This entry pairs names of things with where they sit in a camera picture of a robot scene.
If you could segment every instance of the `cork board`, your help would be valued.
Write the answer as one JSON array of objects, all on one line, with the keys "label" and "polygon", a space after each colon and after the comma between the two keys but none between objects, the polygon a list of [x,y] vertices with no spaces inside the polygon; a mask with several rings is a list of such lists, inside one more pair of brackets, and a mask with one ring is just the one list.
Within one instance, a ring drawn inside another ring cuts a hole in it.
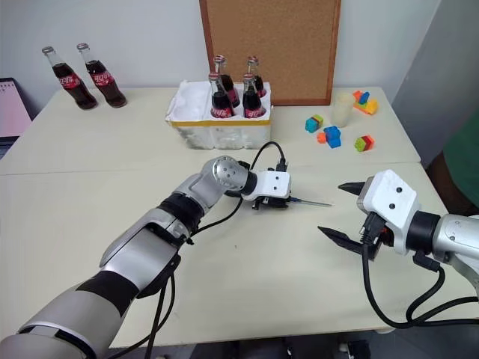
[{"label": "cork board", "polygon": [[224,55],[242,81],[256,55],[273,105],[331,102],[341,0],[200,0],[210,70]]}]

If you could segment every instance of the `blue block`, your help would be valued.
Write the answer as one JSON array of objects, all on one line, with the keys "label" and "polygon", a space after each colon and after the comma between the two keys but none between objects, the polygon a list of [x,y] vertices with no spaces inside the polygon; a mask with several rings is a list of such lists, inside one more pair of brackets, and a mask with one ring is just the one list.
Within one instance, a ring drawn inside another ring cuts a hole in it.
[{"label": "blue block", "polygon": [[332,140],[328,141],[328,145],[331,148],[339,147],[341,145],[341,139],[340,138],[332,139]]},{"label": "blue block", "polygon": [[326,133],[326,140],[329,142],[330,140],[339,139],[341,136],[341,131],[336,126],[326,127],[324,129],[324,133]]},{"label": "blue block", "polygon": [[308,131],[309,133],[316,132],[319,128],[320,128],[320,123],[317,122],[317,120],[315,120],[314,118],[308,118],[308,119],[306,120],[305,129],[306,129],[306,131]]},{"label": "blue block", "polygon": [[361,97],[359,97],[358,104],[359,105],[364,105],[367,102],[367,99],[369,99],[369,92],[364,92]]}]

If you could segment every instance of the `cola bottle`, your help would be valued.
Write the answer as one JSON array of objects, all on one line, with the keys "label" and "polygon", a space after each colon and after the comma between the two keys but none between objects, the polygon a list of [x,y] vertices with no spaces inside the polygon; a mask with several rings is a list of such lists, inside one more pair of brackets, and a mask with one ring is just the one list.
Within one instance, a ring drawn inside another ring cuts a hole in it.
[{"label": "cola bottle", "polygon": [[245,73],[242,78],[245,91],[242,95],[242,106],[244,116],[246,118],[256,118],[263,116],[266,113],[265,108],[261,105],[260,95],[256,91],[254,84],[254,75],[252,73]]},{"label": "cola bottle", "polygon": [[230,98],[231,105],[237,107],[240,104],[240,98],[238,97],[238,91],[233,86],[231,76],[226,73],[226,57],[217,55],[213,58],[213,62],[215,63],[215,71],[221,75],[222,84]]},{"label": "cola bottle", "polygon": [[208,76],[211,84],[211,115],[217,118],[233,116],[233,106],[223,87],[218,73],[210,73]]},{"label": "cola bottle", "polygon": [[76,48],[82,54],[87,71],[95,86],[101,91],[106,102],[111,107],[122,107],[126,105],[126,97],[118,90],[117,83],[113,76],[105,68],[100,60],[96,60],[90,53],[87,43],[79,43]]},{"label": "cola bottle", "polygon": [[52,65],[53,73],[60,81],[60,85],[75,99],[78,107],[88,110],[97,105],[97,100],[88,92],[83,81],[70,66],[65,64],[51,46],[44,47],[42,53]]},{"label": "cola bottle", "polygon": [[258,60],[257,56],[248,56],[248,60],[246,61],[248,65],[248,72],[252,73],[254,76],[254,85],[256,86],[256,90],[260,97],[266,95],[266,89],[263,85],[263,79],[260,75],[260,61]]}]

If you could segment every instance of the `plastic cup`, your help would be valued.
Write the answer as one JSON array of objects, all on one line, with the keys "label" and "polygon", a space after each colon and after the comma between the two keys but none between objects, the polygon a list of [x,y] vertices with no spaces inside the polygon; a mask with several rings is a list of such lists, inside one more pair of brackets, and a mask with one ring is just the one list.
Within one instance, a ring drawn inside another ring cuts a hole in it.
[{"label": "plastic cup", "polygon": [[355,101],[356,99],[351,93],[338,93],[332,105],[331,124],[337,127],[345,127],[349,122]]}]

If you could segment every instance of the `laptop screen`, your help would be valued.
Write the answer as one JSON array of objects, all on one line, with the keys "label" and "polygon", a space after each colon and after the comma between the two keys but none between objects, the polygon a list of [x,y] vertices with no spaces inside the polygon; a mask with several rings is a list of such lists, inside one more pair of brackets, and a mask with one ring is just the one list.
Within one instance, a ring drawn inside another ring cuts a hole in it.
[{"label": "laptop screen", "polygon": [[18,137],[31,125],[13,79],[0,79],[0,138]]}]

